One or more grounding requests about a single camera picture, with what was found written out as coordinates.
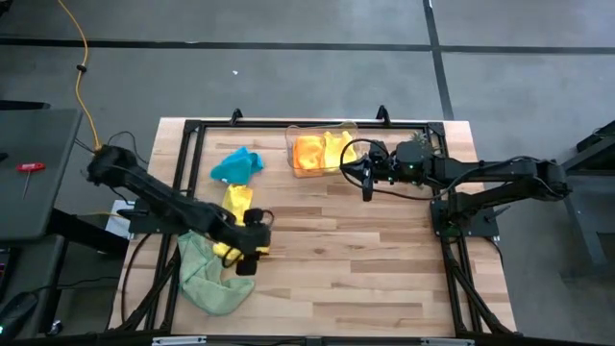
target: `green cloth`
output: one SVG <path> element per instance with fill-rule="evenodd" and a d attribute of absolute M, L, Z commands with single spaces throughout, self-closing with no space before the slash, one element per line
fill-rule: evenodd
<path fill-rule="evenodd" d="M 254 289 L 252 279 L 220 281 L 222 261 L 206 239 L 188 232 L 178 238 L 182 254 L 180 289 L 184 297 L 211 315 L 233 312 Z"/>

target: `wooden table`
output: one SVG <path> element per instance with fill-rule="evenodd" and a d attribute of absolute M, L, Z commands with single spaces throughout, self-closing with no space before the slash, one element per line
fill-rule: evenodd
<path fill-rule="evenodd" d="M 149 172 L 168 185 L 184 121 L 163 118 L 154 143 Z M 445 129 L 450 156 L 475 161 L 469 123 L 445 122 Z M 453 336 L 442 251 L 431 230 L 428 203 L 378 193 L 364 203 L 361 191 L 339 175 L 297 179 L 286 161 L 283 134 L 284 129 L 208 129 L 196 197 L 221 203 L 226 185 L 209 177 L 211 169 L 240 146 L 261 154 L 265 168 L 250 187 L 252 205 L 276 215 L 271 256 L 259 263 L 255 291 L 230 315 L 208 316 L 180 293 L 173 334 Z M 359 130 L 359 134 L 381 139 L 392 150 L 411 131 Z M 428 188 L 412 185 L 387 188 L 430 194 Z M 457 190 L 482 189 L 482 184 L 465 184 Z M 151 236 L 136 256 L 126 292 L 128 313 L 152 284 L 160 240 L 161 236 Z M 126 261 L 136 243 L 131 243 Z M 467 247 L 477 291 L 514 330 L 498 253 L 481 238 L 468 238 Z M 119 297 L 118 290 L 111 327 L 120 322 Z M 466 296 L 459 297 L 470 326 Z M 165 303 L 163 291 L 160 307 Z M 162 315 L 159 309 L 159 321 Z"/>

